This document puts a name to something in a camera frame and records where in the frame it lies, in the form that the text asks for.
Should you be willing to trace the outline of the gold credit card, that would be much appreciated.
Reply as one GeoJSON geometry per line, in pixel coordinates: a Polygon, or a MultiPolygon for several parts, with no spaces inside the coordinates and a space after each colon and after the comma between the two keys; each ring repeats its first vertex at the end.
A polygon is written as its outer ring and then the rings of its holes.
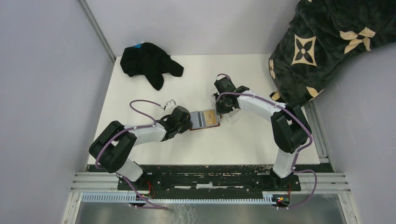
{"type": "Polygon", "coordinates": [[[218,116],[214,109],[203,111],[203,115],[207,127],[216,126],[219,123],[218,116]]]}

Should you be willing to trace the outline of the brown leather card holder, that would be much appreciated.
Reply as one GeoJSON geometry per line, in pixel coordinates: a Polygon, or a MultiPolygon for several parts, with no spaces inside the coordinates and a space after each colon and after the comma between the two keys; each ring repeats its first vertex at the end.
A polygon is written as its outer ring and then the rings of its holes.
{"type": "Polygon", "coordinates": [[[190,120],[192,122],[190,131],[220,126],[220,116],[215,109],[190,112],[190,120]]]}

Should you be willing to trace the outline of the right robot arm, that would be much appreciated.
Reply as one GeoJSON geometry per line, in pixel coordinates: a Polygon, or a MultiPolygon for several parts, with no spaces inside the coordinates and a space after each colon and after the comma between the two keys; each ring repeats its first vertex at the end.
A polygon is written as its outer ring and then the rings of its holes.
{"type": "Polygon", "coordinates": [[[313,143],[312,131],[302,108],[297,104],[261,97],[243,85],[235,87],[227,76],[217,79],[214,86],[217,93],[213,97],[218,115],[241,109],[271,123],[278,152],[269,183],[275,190],[284,189],[289,183],[288,176],[295,169],[298,154],[313,143]]]}

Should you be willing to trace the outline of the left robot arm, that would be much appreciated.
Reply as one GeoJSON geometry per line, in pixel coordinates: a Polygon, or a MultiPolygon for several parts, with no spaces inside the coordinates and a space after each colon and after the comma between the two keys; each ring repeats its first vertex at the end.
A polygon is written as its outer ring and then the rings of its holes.
{"type": "Polygon", "coordinates": [[[89,154],[96,159],[99,168],[127,178],[134,189],[140,190],[146,186],[147,177],[140,165],[128,158],[132,148],[149,142],[167,141],[191,127],[190,113],[182,106],[176,106],[171,114],[154,124],[124,126],[115,120],[90,145],[89,154]]]}

